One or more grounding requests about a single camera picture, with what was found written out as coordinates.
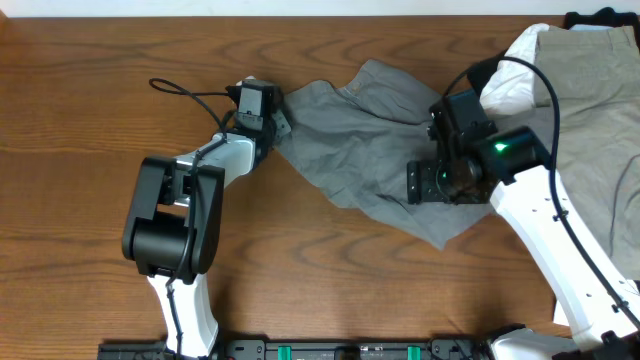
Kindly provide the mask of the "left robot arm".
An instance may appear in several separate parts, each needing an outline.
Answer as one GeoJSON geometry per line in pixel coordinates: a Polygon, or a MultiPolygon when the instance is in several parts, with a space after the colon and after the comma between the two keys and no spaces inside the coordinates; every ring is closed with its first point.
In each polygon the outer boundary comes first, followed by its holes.
{"type": "Polygon", "coordinates": [[[141,164],[122,252],[154,289],[167,339],[156,350],[122,350],[121,359],[209,359],[214,354],[219,325],[211,311],[207,272],[218,247],[224,190],[252,172],[291,131],[281,110],[231,116],[234,126],[200,148],[176,157],[150,156],[141,164]]]}

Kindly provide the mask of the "dark grey shorts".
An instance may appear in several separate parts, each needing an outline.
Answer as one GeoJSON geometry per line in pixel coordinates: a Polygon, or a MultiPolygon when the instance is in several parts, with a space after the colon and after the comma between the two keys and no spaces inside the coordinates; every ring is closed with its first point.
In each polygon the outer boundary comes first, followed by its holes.
{"type": "Polygon", "coordinates": [[[335,206],[443,248],[492,209],[408,201],[407,163],[435,155],[427,128],[439,98],[412,75],[369,60],[343,87],[318,80],[287,94],[292,130],[278,150],[335,206]]]}

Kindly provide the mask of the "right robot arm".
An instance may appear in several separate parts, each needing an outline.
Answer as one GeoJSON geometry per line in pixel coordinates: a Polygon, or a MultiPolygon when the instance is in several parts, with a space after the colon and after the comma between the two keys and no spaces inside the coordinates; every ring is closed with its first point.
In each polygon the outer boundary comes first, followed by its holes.
{"type": "Polygon", "coordinates": [[[516,232],[551,287],[571,336],[513,330],[494,359],[636,359],[639,295],[579,216],[532,129],[427,129],[434,158],[407,165],[412,203],[489,204],[516,232]]]}

